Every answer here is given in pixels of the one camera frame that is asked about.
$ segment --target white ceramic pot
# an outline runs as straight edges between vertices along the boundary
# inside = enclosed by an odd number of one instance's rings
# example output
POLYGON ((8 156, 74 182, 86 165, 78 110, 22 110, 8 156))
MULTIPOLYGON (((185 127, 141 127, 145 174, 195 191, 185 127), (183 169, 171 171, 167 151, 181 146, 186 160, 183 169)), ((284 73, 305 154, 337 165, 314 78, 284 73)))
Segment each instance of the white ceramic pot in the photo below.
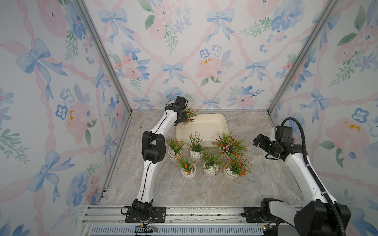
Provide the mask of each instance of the white ceramic pot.
POLYGON ((194 164, 198 165, 198 163, 201 163, 202 160, 202 153, 201 152, 195 152, 195 151, 190 151, 189 153, 191 162, 196 161, 194 164))
POLYGON ((205 169, 205 168, 206 168, 206 163, 203 164, 203 175, 205 175, 206 177, 211 178, 211 177, 214 177, 216 175, 216 173, 218 172, 219 166, 218 165, 213 165, 208 170, 205 169))
POLYGON ((177 158, 180 156, 180 154, 182 153, 183 151, 180 150, 180 153, 178 154, 175 154, 174 150, 172 150, 171 148, 168 149, 168 156, 169 156, 169 160, 174 163, 174 164, 177 164, 177 158))
POLYGON ((227 180, 233 180, 233 179, 236 179, 238 177, 237 174, 233 174, 231 173, 228 169, 225 169, 223 171, 223 176, 225 177, 225 179, 227 180))
POLYGON ((194 171, 190 174, 185 173, 184 169, 181 169, 181 174, 183 175, 184 180, 186 181, 192 181, 195 177, 195 165, 194 165, 194 171))

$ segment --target wire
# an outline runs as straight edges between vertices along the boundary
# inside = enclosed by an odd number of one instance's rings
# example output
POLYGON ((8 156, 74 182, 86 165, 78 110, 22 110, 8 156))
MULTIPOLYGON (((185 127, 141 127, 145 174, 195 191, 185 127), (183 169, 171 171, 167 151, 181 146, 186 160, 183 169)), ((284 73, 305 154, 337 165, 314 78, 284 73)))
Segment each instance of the wire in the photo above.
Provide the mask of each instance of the wire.
MULTIPOLYGON (((281 126, 284 126, 285 122, 288 121, 288 120, 293 120, 298 125, 299 131, 301 132, 301 138, 302 138, 302 155, 303 155, 303 161, 305 162, 305 165, 307 165, 308 171, 311 173, 312 177, 314 178, 315 182, 319 186, 320 190, 322 192, 325 192, 326 190, 325 190, 322 182, 319 180, 318 176, 315 174, 315 171, 312 169, 311 165, 309 165, 310 163, 307 160, 306 140, 305 140, 305 133, 303 131, 302 125, 299 123, 299 121, 297 119, 292 118, 292 117, 288 117, 288 118, 286 118, 285 120, 282 121, 281 126)), ((328 204, 330 204, 331 209, 333 211, 333 214, 334 214, 334 216, 336 218, 336 221, 337 221, 337 224, 338 224, 338 230, 339 230, 338 235, 345 236, 344 224, 342 223, 340 214, 337 211, 337 209, 335 207, 335 204, 332 202, 332 200, 329 197, 328 193, 324 193, 323 196, 327 200, 328 204)))

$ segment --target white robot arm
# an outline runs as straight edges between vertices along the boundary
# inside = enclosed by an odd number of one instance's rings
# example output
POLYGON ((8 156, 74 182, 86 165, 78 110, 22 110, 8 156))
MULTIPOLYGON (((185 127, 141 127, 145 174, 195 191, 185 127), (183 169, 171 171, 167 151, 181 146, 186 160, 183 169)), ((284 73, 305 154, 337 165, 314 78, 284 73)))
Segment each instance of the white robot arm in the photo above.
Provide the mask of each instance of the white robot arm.
MULTIPOLYGON (((177 97, 175 103, 165 107, 165 113, 159 123, 151 131, 143 133, 143 177, 138 195, 132 204, 133 215, 143 222, 152 220, 153 184, 159 162, 163 160, 166 153, 164 136, 173 124, 176 126, 179 122, 187 121, 184 111, 186 105, 185 98, 177 97)), ((346 205, 337 203, 313 170, 305 150, 301 124, 289 117, 281 126, 276 126, 272 130, 271 138, 259 134, 254 139, 254 145, 268 153, 267 159, 282 159, 289 166, 302 190, 306 206, 297 211, 296 208, 281 200, 264 198, 260 208, 242 216, 261 218, 264 221, 280 218, 294 226, 301 236, 345 236, 345 228, 351 215, 350 210, 346 205), (294 144, 293 129, 284 126, 288 119, 295 121, 300 128, 302 145, 294 144)))

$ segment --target gray marble surface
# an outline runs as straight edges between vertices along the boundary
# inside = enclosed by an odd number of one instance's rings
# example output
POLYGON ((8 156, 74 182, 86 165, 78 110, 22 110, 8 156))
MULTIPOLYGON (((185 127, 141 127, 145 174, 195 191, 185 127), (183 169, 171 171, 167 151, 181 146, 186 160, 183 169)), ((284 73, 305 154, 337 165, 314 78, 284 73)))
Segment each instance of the gray marble surface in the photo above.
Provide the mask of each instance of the gray marble surface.
MULTIPOLYGON (((185 181, 180 169, 168 158, 158 166, 155 179, 154 204, 169 205, 254 205, 264 197, 281 199, 287 204, 303 204, 303 195, 298 184, 282 160, 267 160, 262 149, 253 146, 258 134, 270 136, 272 128, 265 112, 221 111, 226 118, 228 130, 237 137, 247 137, 250 145, 247 156, 253 173, 236 180, 227 181, 222 173, 207 178, 197 171, 195 179, 185 181)), ((139 191, 143 159, 141 155, 142 133, 152 129, 163 115, 163 111, 133 111, 114 174, 103 204, 131 204, 139 191)), ((168 135, 175 137, 175 127, 168 135)))

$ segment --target pink flower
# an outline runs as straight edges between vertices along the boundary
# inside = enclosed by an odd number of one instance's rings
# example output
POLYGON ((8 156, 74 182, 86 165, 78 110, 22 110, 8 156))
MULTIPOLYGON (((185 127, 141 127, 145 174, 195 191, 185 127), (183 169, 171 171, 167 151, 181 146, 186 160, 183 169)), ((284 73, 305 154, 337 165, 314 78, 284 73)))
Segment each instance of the pink flower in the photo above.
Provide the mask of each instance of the pink flower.
POLYGON ((116 66, 114 67, 116 70, 123 69, 121 62, 116 62, 116 66))
POLYGON ((90 180, 89 180, 89 183, 88 183, 88 189, 90 191, 94 191, 96 189, 96 186, 98 184, 98 181, 100 180, 100 177, 98 177, 97 175, 94 175, 90 180))
POLYGON ((151 26, 150 34, 154 39, 161 40, 166 34, 166 29, 163 23, 156 22, 151 26))
POLYGON ((164 3, 158 2, 158 5, 153 6, 152 10, 156 14, 155 20, 157 22, 164 22, 164 23, 172 22, 172 15, 174 11, 169 6, 169 2, 167 0, 165 0, 164 3))
POLYGON ((236 104, 241 107, 249 107, 253 105, 253 98, 249 95, 244 95, 236 100, 236 104))
POLYGON ((359 36, 355 38, 355 45, 359 47, 360 50, 366 51, 370 45, 378 42, 378 27, 377 23, 374 22, 371 26, 365 25, 359 31, 359 36))
POLYGON ((363 151, 370 143, 370 136, 366 129, 350 118, 339 119, 333 127, 327 128, 327 136, 336 148, 343 153, 339 155, 343 165, 361 167, 361 162, 368 161, 363 151))
POLYGON ((247 11, 250 16, 255 20, 260 20, 265 16, 271 15, 278 7, 279 0, 266 0, 266 1, 248 1, 247 11))
POLYGON ((39 17, 46 29, 56 37, 66 38, 67 20, 57 0, 37 0, 39 17))
POLYGON ((140 76, 140 72, 137 68, 135 68, 135 65, 128 65, 125 69, 126 72, 123 73, 125 78, 136 80, 140 76))
POLYGON ((195 76, 198 79, 209 78, 214 76, 214 80, 222 75, 222 68, 220 66, 220 60, 216 57, 208 57, 202 59, 197 64, 197 73, 195 76))
POLYGON ((124 58, 122 60, 123 64, 128 65, 128 66, 135 66, 136 65, 136 61, 133 60, 133 55, 131 55, 131 53, 129 54, 129 56, 122 55, 122 57, 124 58))
POLYGON ((352 43, 342 45, 335 53, 335 62, 341 64, 349 60, 355 52, 356 46, 352 43))
POLYGON ((121 105, 116 105, 116 108, 114 109, 114 117, 116 118, 117 122, 122 120, 124 113, 125 110, 123 110, 123 107, 121 105))
POLYGON ((288 62, 288 63, 286 63, 286 66, 284 66, 282 69, 290 70, 290 68, 291 68, 292 65, 293 65, 293 63, 288 62))
POLYGON ((81 143, 85 131, 88 129, 88 122, 92 124, 94 115, 92 107, 83 106, 80 102, 74 103, 67 113, 65 127, 67 132, 74 136, 76 144, 81 143))

